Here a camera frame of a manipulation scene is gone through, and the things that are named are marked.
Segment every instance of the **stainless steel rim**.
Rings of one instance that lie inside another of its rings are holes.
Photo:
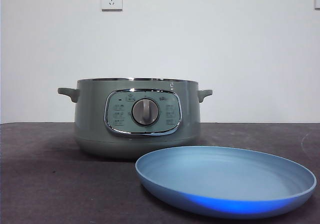
[[[84,81],[167,81],[167,82],[185,82],[198,84],[197,81],[192,80],[176,80],[176,79],[159,79],[159,78],[97,78],[97,79],[83,79],[78,82]]]

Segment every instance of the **table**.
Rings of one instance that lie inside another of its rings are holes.
[[[202,123],[195,145],[239,147],[296,161],[320,177],[320,124]],[[262,220],[188,213],[156,199],[135,164],[79,150],[73,123],[1,125],[2,223],[320,223],[320,191]]]

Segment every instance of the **icon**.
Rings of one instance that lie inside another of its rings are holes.
[[[136,99],[135,99],[135,97],[134,97],[133,94],[128,94],[128,95],[126,96],[126,99],[125,99],[125,100],[127,100],[127,101],[129,101],[129,102],[136,101]]]
[[[176,113],[175,113],[174,110],[172,110],[172,111],[167,111],[167,112],[165,113],[165,116],[166,116],[167,118],[173,118],[173,117],[176,116]]]
[[[165,122],[166,122],[167,125],[174,125],[175,124],[173,119],[168,119]]]
[[[118,120],[114,121],[114,124],[115,125],[124,125],[124,122],[125,122],[124,119],[118,119]]]
[[[166,105],[165,106],[166,108],[166,110],[174,110],[175,108],[174,108],[174,105]]]

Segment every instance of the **blue plate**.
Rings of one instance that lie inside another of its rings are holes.
[[[143,186],[190,212],[250,219],[280,215],[302,205],[317,180],[304,166],[257,151],[184,146],[150,152],[135,168]]]

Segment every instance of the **sage green pot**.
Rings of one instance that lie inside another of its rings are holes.
[[[76,142],[86,152],[136,159],[157,149],[191,145],[200,134],[199,103],[212,90],[171,79],[84,79],[58,88],[75,105]]]

